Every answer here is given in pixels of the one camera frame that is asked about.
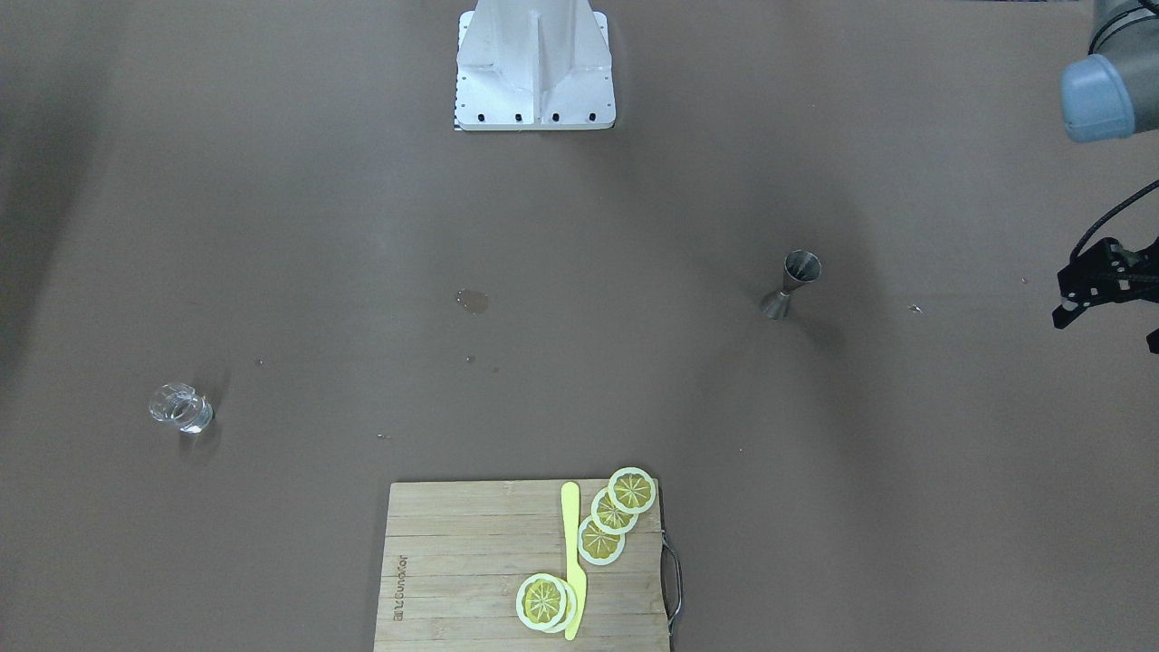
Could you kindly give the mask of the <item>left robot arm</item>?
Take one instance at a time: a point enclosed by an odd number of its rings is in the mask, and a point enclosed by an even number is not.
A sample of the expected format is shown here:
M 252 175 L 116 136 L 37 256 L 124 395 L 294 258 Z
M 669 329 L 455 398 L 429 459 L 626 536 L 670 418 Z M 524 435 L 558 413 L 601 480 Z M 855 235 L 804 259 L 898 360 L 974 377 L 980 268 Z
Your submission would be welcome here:
M 1158 129 L 1158 9 L 1154 1 L 1098 1 L 1087 53 L 1060 73 L 1060 119 L 1067 139 L 1100 142 Z M 1111 219 L 1156 195 L 1152 181 L 1092 224 L 1057 273 L 1063 330 L 1102 305 L 1158 302 L 1158 244 L 1129 249 L 1096 239 Z

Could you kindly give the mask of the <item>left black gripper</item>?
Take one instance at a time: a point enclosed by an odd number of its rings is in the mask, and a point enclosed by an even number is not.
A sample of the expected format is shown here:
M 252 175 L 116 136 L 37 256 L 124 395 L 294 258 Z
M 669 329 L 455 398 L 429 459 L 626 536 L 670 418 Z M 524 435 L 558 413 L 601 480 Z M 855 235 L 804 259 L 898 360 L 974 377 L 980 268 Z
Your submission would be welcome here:
M 1111 302 L 1158 302 L 1158 239 L 1130 251 L 1116 239 L 1102 239 L 1057 273 L 1060 303 L 1051 313 L 1054 327 L 1065 329 L 1085 310 Z M 1145 338 L 1159 354 L 1159 330 Z

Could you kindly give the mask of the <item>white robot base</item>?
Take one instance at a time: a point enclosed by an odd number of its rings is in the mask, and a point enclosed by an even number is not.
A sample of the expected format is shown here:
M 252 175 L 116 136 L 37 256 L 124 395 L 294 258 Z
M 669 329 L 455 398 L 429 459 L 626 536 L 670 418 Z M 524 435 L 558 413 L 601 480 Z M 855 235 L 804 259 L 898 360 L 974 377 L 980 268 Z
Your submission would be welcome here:
M 608 17 L 588 1 L 480 1 L 455 36 L 453 127 L 614 127 Z

